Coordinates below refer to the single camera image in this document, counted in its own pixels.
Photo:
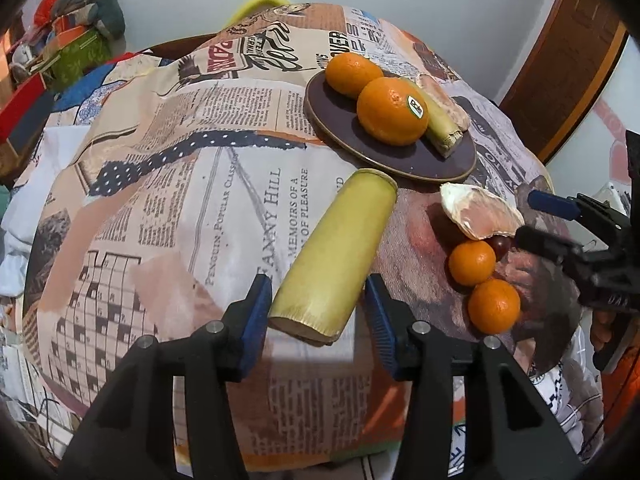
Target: orange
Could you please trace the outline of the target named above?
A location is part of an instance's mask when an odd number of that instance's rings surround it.
[[[356,104],[360,124],[375,139],[407,146],[420,139],[429,124],[429,111],[410,81],[379,77],[366,85]]]
[[[329,86],[351,99],[357,99],[368,83],[382,75],[378,65],[353,52],[333,57],[324,70]]]
[[[520,316],[520,296],[503,280],[487,280],[476,286],[468,304],[469,319],[485,334],[510,329]]]
[[[462,242],[449,256],[449,272],[460,285],[474,286],[488,280],[494,267],[494,250],[483,240]]]

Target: dole sticker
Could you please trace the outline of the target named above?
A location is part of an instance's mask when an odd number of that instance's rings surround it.
[[[422,109],[422,106],[420,106],[420,103],[418,101],[415,100],[414,97],[411,97],[410,95],[406,98],[406,102],[409,105],[409,110],[411,110],[411,112],[418,117],[418,119],[421,119],[422,116],[424,115],[424,110]]]

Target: tablecloth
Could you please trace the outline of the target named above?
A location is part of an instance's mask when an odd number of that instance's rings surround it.
[[[138,336],[189,335],[243,298],[256,272],[277,289],[342,183],[362,165],[319,137],[303,111],[306,83],[346,51],[418,84],[435,78],[472,120],[478,160],[467,182],[517,206],[527,223],[566,233],[561,221],[528,208],[528,192],[550,184],[508,118],[421,40],[362,10],[278,7],[175,62],[142,54],[105,65],[64,92],[47,123],[91,127],[51,188],[24,292],[26,359],[61,405],[82,416]],[[372,270],[418,318],[473,339],[464,294],[446,275],[457,238],[438,188],[398,183]],[[524,311],[500,337],[512,350],[535,340],[532,377],[548,385],[539,391],[558,414],[566,384],[558,363],[580,316],[576,291],[557,269],[517,251],[498,264],[497,275],[518,288]],[[407,392],[383,370],[359,307],[341,338],[323,348],[269,329],[257,367],[228,386],[236,435],[253,470],[395,447]],[[589,395],[581,391],[572,405]],[[458,381],[458,436],[463,399]],[[565,392],[564,408],[567,399]],[[178,379],[174,420],[186,460]],[[463,461],[463,449],[452,452],[453,464]]]

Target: crossword puzzle print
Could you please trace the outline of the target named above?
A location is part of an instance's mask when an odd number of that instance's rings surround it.
[[[89,251],[51,341],[49,373],[88,406],[129,346],[158,330],[140,306],[127,273],[140,258]]]

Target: metal screw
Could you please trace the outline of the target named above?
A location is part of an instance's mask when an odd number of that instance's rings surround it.
[[[136,339],[136,345],[138,345],[140,348],[149,348],[155,341],[155,337],[147,334]]]
[[[490,348],[491,350],[497,350],[498,348],[500,348],[500,345],[502,344],[500,343],[500,340],[495,335],[488,335],[487,337],[484,338],[483,342],[484,342],[484,345],[487,346],[487,348]]]
[[[415,321],[414,324],[411,325],[411,328],[418,334],[428,334],[431,330],[431,325],[426,321]]]
[[[217,334],[218,332],[222,332],[224,327],[225,327],[225,324],[222,323],[222,321],[220,321],[219,319],[215,319],[213,321],[209,321],[205,325],[205,329],[210,334]]]

